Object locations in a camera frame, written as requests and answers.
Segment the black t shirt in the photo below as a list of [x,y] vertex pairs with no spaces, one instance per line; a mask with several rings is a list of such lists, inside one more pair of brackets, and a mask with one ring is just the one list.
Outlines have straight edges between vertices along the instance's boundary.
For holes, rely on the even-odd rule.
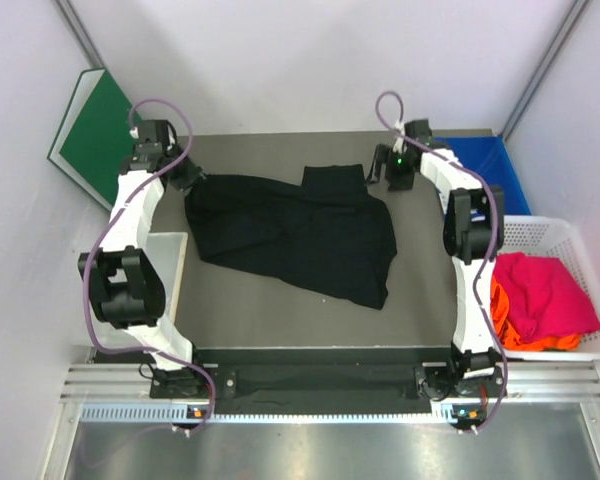
[[298,185],[209,175],[192,186],[184,208],[207,263],[384,307],[395,233],[359,164],[307,167]]

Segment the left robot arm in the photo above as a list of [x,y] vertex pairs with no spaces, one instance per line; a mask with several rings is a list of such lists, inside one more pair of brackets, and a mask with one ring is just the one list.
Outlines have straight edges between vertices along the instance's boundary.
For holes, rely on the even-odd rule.
[[139,369],[151,382],[151,397],[208,395],[211,385],[205,370],[195,365],[196,348],[177,330],[168,311],[174,302],[146,252],[167,185],[184,190],[202,172],[178,144],[169,121],[141,121],[130,134],[134,144],[119,167],[109,225],[94,253],[81,254],[77,262],[89,319],[128,335],[136,342],[131,351],[152,357],[152,363]]

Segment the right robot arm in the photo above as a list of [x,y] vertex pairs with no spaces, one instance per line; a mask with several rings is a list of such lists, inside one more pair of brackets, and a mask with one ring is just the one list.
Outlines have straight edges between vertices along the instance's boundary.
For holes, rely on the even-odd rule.
[[436,188],[443,208],[443,246],[456,277],[456,327],[444,369],[425,371],[424,392],[477,395],[483,387],[501,388],[503,347],[490,313],[491,281],[504,242],[504,192],[465,167],[452,149],[436,141],[426,119],[389,127],[395,141],[374,152],[368,180],[381,173],[397,190],[412,187],[420,175]]

